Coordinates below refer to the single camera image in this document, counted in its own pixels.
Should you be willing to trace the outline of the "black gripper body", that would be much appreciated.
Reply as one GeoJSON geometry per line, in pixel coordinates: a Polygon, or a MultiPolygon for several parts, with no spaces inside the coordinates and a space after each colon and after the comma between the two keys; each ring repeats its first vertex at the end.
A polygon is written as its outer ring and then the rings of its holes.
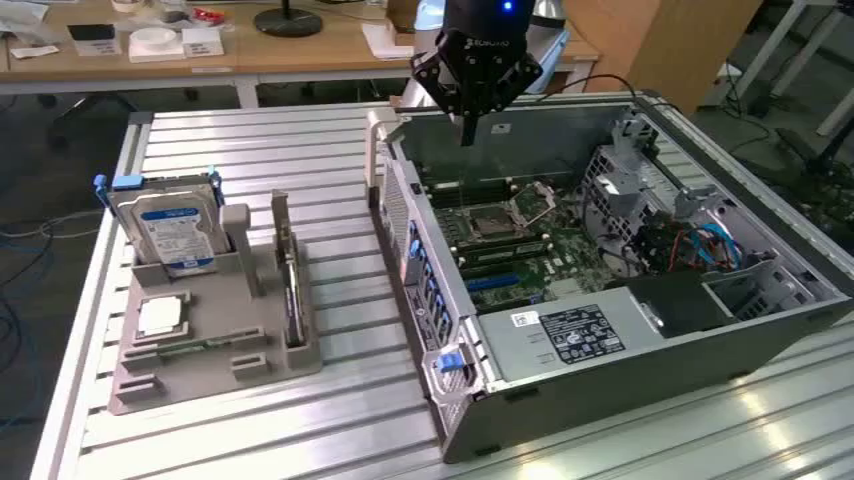
{"type": "Polygon", "coordinates": [[[469,110],[469,78],[484,60],[502,56],[514,62],[528,49],[533,15],[530,1],[449,1],[437,48],[452,77],[462,87],[469,110]]]}

